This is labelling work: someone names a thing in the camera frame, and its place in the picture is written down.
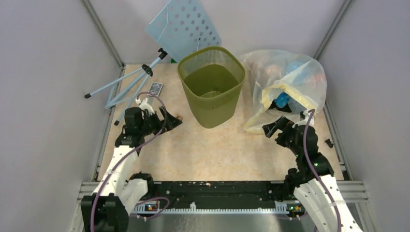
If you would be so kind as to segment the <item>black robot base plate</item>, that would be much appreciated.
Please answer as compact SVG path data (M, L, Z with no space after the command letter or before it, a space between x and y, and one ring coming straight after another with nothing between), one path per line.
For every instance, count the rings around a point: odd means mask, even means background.
M282 181L162 181L148 185L144 200L169 199L169 209L273 209L295 200Z

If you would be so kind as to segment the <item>blue plastic trash bag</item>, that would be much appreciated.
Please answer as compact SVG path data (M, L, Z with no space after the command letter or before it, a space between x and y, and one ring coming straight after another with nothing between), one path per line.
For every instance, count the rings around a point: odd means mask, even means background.
M286 92L282 92L279 96L273 100L277 108L284 108L288 101L290 100L290 96Z

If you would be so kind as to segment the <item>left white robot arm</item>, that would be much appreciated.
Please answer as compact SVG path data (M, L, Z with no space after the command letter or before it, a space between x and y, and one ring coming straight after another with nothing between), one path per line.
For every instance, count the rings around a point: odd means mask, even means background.
M154 196L155 187L148 182L150 176L134 177L130 181L127 176L142 147L148 144L147 136L153 141L182 124L182 120L171 115L165 107L159 110L163 120L148 109L131 107L125 111L125 124L115 140L109 166L98 186L81 200L85 231L127 231L130 214L138 202Z

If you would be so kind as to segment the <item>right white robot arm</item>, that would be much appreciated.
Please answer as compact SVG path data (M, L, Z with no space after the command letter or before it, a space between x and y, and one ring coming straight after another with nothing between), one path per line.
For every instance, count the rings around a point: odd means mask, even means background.
M277 132L276 143L296 157L297 168L288 170L283 192L302 204L315 225L314 231L360 232L362 229L341 194L328 159L319 151L318 136L311 122L306 118L294 123L282 116L262 127L268 138Z

